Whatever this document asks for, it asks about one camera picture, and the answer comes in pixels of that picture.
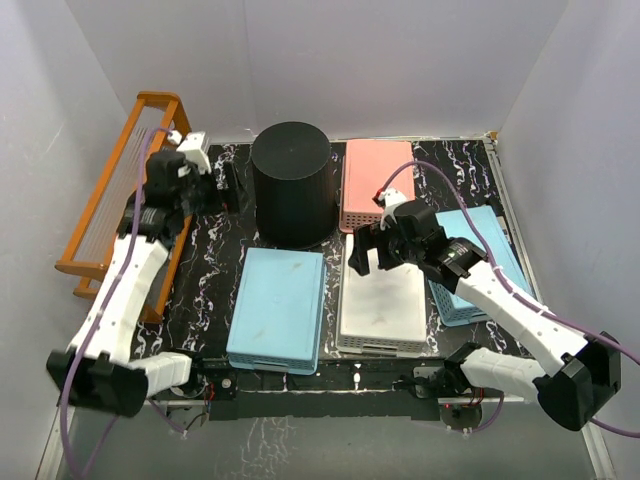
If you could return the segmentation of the black plastic bucket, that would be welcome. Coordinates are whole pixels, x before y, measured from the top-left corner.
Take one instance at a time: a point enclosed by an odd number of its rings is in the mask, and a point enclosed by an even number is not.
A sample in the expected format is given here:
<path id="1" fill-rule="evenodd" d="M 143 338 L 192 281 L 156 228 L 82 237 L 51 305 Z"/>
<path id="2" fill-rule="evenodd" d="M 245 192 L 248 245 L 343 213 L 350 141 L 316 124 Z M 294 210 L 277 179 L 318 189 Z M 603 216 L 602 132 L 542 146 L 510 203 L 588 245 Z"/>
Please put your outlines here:
<path id="1" fill-rule="evenodd" d="M 331 145 L 319 128 L 274 124 L 256 137 L 250 160 L 256 227 L 265 242 L 307 249 L 333 233 L 338 207 Z"/>

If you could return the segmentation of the pink perforated plastic basket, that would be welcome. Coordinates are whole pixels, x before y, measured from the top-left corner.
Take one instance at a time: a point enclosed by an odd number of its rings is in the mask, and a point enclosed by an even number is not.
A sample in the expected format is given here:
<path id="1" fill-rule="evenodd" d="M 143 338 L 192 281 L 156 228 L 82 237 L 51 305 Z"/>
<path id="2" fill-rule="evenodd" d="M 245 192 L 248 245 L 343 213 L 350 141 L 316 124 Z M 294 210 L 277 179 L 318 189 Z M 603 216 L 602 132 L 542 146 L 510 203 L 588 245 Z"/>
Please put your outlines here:
<path id="1" fill-rule="evenodd" d="M 379 221 L 382 209 L 373 201 L 374 194 L 398 167 L 412 160 L 408 141 L 349 140 L 343 162 L 339 229 L 351 233 Z"/>

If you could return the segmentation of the white perforated plastic basket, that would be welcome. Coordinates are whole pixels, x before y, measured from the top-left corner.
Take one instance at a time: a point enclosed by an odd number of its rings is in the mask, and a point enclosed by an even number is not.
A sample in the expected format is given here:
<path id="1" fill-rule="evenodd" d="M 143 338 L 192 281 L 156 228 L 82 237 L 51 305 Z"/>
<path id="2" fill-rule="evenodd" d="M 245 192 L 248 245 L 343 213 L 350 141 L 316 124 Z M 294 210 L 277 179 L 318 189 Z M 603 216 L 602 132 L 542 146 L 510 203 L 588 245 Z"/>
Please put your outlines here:
<path id="1" fill-rule="evenodd" d="M 368 252 L 371 272 L 360 276 L 348 266 L 354 239 L 348 234 L 343 251 L 336 348 L 350 354 L 417 358 L 427 341 L 423 273 L 404 264 L 377 268 L 377 253 Z"/>

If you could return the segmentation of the small blue perforated basket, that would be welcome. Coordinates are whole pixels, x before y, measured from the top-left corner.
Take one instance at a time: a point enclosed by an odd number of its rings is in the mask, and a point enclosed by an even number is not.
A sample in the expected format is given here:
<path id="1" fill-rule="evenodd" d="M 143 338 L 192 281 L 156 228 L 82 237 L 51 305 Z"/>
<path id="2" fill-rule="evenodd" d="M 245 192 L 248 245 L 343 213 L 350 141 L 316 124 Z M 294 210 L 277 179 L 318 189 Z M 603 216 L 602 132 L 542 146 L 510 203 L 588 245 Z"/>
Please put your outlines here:
<path id="1" fill-rule="evenodd" d="M 248 249 L 226 345 L 231 366 L 314 374 L 325 280 L 320 253 Z"/>

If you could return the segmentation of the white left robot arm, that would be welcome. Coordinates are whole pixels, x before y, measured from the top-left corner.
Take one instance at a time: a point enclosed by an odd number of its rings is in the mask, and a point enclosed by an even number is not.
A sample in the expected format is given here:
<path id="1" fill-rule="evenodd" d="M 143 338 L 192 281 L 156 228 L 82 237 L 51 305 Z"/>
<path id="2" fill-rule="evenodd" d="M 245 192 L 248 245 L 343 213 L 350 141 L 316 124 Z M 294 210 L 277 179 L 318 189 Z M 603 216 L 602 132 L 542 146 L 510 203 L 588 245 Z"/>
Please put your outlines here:
<path id="1" fill-rule="evenodd" d="M 193 214 L 240 209 L 244 191 L 232 162 L 222 165 L 224 189 L 207 166 L 177 150 L 150 155 L 146 181 L 126 203 L 104 280 L 81 328 L 63 350 L 49 354 L 46 370 L 60 390 L 60 404 L 131 418 L 144 402 L 174 388 L 194 399 L 207 376 L 188 354 L 161 352 L 131 360 L 130 347 L 151 286 L 185 220 Z"/>

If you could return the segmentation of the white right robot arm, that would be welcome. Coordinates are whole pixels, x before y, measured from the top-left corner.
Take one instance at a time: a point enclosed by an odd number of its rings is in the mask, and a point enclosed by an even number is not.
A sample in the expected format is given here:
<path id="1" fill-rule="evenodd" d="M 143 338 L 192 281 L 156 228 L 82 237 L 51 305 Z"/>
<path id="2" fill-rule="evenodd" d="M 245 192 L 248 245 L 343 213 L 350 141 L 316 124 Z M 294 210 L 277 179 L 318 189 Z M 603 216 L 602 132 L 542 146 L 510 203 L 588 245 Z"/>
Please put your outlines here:
<path id="1" fill-rule="evenodd" d="M 517 395 L 537 402 L 563 428 L 579 431 L 620 390 L 619 343 L 605 332 L 563 325 L 504 275 L 482 235 L 448 236 L 433 208 L 393 189 L 378 192 L 374 201 L 383 214 L 355 230 L 352 269 L 369 274 L 370 250 L 376 250 L 381 270 L 412 264 L 486 313 L 530 354 L 514 357 L 465 344 L 438 373 L 453 394 L 466 397 L 490 388 Z"/>

